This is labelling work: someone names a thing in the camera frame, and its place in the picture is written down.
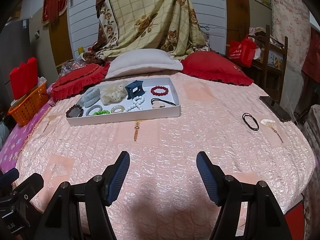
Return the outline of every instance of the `purple fabric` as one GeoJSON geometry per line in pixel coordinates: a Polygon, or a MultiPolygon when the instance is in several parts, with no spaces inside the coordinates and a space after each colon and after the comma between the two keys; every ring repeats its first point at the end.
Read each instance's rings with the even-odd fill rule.
{"type": "Polygon", "coordinates": [[[38,113],[34,115],[28,124],[23,127],[16,125],[13,128],[11,134],[7,138],[0,151],[0,169],[3,173],[16,166],[20,149],[22,148],[25,139],[32,132],[33,128],[43,117],[43,115],[47,112],[48,108],[50,107],[49,103],[52,104],[51,98],[49,99],[48,103],[44,104],[44,106],[40,108],[38,113]]]}

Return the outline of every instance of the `black cord bracelet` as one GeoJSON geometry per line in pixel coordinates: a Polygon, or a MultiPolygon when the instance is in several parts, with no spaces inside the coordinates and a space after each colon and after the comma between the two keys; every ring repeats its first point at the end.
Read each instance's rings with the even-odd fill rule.
{"type": "Polygon", "coordinates": [[[153,102],[155,102],[155,101],[161,101],[161,102],[167,103],[169,105],[176,106],[176,104],[173,103],[173,102],[169,102],[169,101],[162,100],[162,99],[159,99],[159,98],[152,98],[151,99],[151,104],[153,105],[153,102]]]}
{"type": "Polygon", "coordinates": [[[258,122],[257,122],[257,120],[256,120],[251,114],[244,113],[244,114],[242,115],[242,119],[243,119],[243,121],[246,123],[246,125],[247,125],[251,130],[254,130],[254,131],[258,131],[258,130],[259,130],[258,122]],[[257,128],[251,127],[251,126],[248,124],[248,122],[245,120],[245,118],[246,118],[247,116],[251,117],[251,118],[254,120],[254,122],[255,122],[256,125],[257,125],[257,128]]]}

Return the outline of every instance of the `black phone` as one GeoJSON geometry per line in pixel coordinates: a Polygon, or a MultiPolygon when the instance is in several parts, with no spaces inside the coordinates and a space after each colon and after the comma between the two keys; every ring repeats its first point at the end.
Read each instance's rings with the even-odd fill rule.
{"type": "Polygon", "coordinates": [[[286,111],[284,111],[284,109],[281,106],[279,106],[279,104],[276,101],[274,101],[271,97],[260,96],[260,100],[264,102],[272,112],[275,113],[275,115],[279,118],[281,122],[291,121],[291,116],[286,111]]]}

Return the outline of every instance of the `yellow plaid blanket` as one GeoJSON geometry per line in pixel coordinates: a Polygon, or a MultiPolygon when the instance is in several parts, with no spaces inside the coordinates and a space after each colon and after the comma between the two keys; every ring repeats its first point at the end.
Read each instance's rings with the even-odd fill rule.
{"type": "Polygon", "coordinates": [[[205,46],[191,0],[96,0],[96,9],[97,59],[143,48],[180,57],[205,46]]]}

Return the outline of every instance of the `screw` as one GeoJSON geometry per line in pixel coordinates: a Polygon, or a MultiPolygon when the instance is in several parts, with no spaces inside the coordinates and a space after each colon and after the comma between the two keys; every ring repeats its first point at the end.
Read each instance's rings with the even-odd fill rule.
{"type": "Polygon", "coordinates": [[[261,187],[266,187],[268,184],[267,184],[265,181],[260,180],[260,181],[259,181],[259,185],[260,185],[261,187]]]}
{"type": "Polygon", "coordinates": [[[61,184],[60,184],[60,187],[62,187],[62,188],[66,188],[66,187],[68,187],[69,186],[69,182],[67,182],[67,181],[64,181],[64,182],[62,182],[61,184]]]}
{"type": "Polygon", "coordinates": [[[102,180],[102,176],[101,175],[96,175],[96,176],[93,177],[93,180],[95,182],[99,182],[100,180],[102,180]]]}
{"type": "Polygon", "coordinates": [[[234,177],[231,176],[231,175],[226,175],[224,178],[225,178],[227,181],[233,181],[233,179],[234,179],[234,177]]]}

